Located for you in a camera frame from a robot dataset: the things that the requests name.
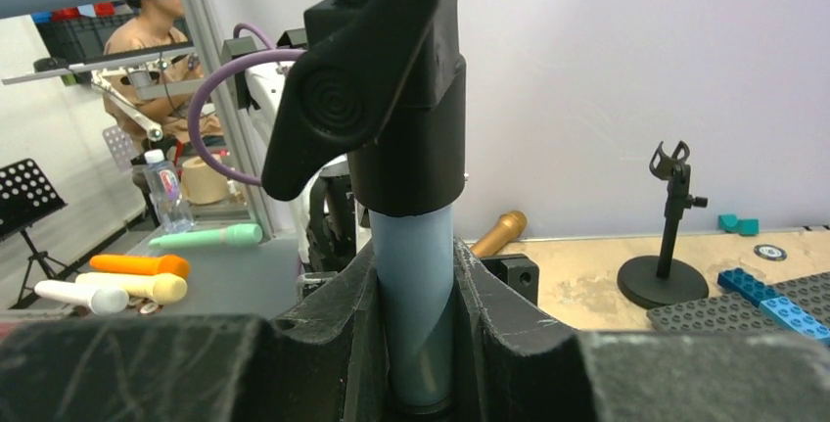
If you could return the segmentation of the gold microphone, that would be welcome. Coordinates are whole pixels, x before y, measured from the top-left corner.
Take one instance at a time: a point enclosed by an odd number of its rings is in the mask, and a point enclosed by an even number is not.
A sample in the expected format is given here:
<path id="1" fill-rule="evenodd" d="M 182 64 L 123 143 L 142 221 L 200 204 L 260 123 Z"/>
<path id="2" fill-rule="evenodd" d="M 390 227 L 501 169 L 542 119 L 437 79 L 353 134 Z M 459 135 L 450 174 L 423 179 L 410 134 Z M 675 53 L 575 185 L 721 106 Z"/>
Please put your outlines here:
<path id="1" fill-rule="evenodd" d="M 519 238 L 527 225 L 528 219 L 522 211 L 505 212 L 470 250 L 479 258 L 493 256 Z"/>

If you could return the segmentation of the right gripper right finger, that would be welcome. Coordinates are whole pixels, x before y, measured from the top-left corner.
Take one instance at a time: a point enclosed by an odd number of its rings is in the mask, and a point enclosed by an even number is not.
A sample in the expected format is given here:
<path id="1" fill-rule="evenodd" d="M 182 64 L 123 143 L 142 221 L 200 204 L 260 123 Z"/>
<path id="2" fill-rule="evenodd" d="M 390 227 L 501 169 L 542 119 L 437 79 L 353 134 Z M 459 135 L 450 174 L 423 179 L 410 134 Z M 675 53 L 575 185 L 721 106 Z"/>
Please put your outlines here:
<path id="1" fill-rule="evenodd" d="M 792 333 L 578 331 L 454 245 L 461 421 L 825 421 L 829 352 Z"/>

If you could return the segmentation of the light blue music stand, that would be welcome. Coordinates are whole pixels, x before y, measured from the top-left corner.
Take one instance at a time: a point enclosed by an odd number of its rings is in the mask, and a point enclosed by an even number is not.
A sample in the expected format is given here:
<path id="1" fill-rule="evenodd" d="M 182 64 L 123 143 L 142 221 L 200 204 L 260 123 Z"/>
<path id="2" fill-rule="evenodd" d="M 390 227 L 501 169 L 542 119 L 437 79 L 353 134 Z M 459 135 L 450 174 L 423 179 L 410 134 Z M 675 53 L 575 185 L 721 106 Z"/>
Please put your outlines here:
<path id="1" fill-rule="evenodd" d="M 458 0 L 324 0 L 291 71 L 261 176 L 296 198 L 346 155 L 371 216 L 374 294 L 353 352 L 356 402 L 446 411 L 454 383 L 452 203 L 464 187 L 466 64 Z"/>

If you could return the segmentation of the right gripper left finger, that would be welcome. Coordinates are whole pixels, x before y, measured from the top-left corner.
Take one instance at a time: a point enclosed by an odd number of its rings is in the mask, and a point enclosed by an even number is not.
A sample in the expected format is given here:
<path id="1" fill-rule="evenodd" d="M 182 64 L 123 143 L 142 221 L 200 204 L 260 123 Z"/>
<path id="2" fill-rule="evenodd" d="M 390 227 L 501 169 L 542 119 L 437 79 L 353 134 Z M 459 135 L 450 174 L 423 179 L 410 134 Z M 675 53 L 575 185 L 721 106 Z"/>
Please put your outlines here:
<path id="1" fill-rule="evenodd" d="M 25 324 L 1 344 L 5 421 L 357 421 L 359 321 L 374 294 L 365 247 L 274 319 L 252 314 Z"/>

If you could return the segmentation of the black microphone stand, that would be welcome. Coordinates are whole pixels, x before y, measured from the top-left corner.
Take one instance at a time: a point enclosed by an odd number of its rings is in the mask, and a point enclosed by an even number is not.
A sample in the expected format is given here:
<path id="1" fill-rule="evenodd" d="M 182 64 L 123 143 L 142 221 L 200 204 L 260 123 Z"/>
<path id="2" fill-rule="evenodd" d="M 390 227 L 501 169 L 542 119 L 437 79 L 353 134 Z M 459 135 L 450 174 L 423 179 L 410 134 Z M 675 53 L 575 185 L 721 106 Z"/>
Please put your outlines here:
<path id="1" fill-rule="evenodd" d="M 627 260 L 619 269 L 617 286 L 631 303 L 644 309 L 704 299 L 709 285 L 704 275 L 690 264 L 674 257 L 680 222 L 684 213 L 708 206 L 706 197 L 690 194 L 692 167 L 690 148 L 679 141 L 671 154 L 660 143 L 649 162 L 651 174 L 667 184 L 665 224 L 660 251 L 655 256 Z"/>

